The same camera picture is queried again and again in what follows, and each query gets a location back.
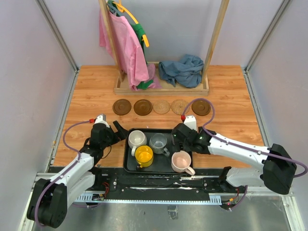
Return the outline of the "brown wooden coaster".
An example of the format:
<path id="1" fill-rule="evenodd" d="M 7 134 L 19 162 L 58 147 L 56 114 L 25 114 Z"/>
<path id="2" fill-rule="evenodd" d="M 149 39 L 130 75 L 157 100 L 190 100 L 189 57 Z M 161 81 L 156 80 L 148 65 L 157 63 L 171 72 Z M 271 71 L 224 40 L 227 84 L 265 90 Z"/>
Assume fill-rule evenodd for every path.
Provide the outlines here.
<path id="1" fill-rule="evenodd" d="M 149 100 L 141 99 L 135 102 L 134 112 L 139 116 L 148 115 L 153 109 L 153 105 Z"/>
<path id="2" fill-rule="evenodd" d="M 210 113 L 211 106 L 207 101 L 200 99 L 192 103 L 192 110 L 198 116 L 206 116 Z"/>
<path id="3" fill-rule="evenodd" d="M 116 115 L 124 116 L 131 111 L 131 103 L 126 99 L 119 99 L 113 104 L 113 112 Z"/>

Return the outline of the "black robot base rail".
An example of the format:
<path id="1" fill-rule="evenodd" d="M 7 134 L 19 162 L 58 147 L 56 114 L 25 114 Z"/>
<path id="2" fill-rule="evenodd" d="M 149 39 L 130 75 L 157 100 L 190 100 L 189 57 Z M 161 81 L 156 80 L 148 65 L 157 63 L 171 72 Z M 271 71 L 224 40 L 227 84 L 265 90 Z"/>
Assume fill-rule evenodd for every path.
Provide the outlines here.
<path id="1" fill-rule="evenodd" d="M 101 182 L 74 196 L 75 202 L 112 201 L 137 203 L 209 204 L 214 195 L 233 197 L 244 186 L 227 186 L 219 178 L 223 169 L 196 170 L 195 176 L 158 173 L 128 173 L 123 168 L 101 168 Z"/>

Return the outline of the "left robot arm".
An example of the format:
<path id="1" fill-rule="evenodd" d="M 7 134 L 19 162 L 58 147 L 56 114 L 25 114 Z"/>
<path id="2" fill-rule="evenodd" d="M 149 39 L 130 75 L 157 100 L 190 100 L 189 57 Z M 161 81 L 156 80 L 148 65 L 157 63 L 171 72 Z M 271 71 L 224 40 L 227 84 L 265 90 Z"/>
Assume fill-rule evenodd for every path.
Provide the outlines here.
<path id="1" fill-rule="evenodd" d="M 76 158 L 60 172 L 49 179 L 39 179 L 32 192 L 26 217 L 38 225 L 58 228 L 68 208 L 87 189 L 94 191 L 103 186 L 102 171 L 96 167 L 103 158 L 105 148 L 125 140 L 128 131 L 117 121 L 113 125 L 103 119 L 90 119 L 93 123 L 90 137 L 77 150 Z"/>

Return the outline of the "woven rattan coaster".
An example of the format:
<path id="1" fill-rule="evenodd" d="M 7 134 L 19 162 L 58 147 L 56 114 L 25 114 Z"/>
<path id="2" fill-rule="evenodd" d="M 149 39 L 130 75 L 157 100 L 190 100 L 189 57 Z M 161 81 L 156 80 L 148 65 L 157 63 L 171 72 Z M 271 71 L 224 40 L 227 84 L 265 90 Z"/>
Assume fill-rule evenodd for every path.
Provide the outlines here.
<path id="1" fill-rule="evenodd" d="M 188 102 L 186 100 L 176 99 L 171 103 L 170 107 L 175 114 L 181 115 L 187 105 Z"/>
<path id="2" fill-rule="evenodd" d="M 153 109 L 160 115 L 166 114 L 170 110 L 170 104 L 166 100 L 158 100 L 153 104 Z"/>

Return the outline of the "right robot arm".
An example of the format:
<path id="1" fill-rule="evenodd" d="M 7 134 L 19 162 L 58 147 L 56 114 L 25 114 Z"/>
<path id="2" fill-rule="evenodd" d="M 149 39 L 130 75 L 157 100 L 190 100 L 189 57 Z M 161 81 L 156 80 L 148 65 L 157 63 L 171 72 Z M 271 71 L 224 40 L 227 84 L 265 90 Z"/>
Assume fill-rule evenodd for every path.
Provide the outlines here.
<path id="1" fill-rule="evenodd" d="M 271 147 L 255 146 L 226 138 L 212 130 L 189 128 L 178 124 L 171 132 L 174 140 L 186 150 L 198 154 L 215 154 L 250 165 L 250 168 L 225 167 L 218 187 L 230 192 L 239 186 L 265 186 L 286 195 L 289 193 L 297 166 L 288 152 L 279 144 Z"/>

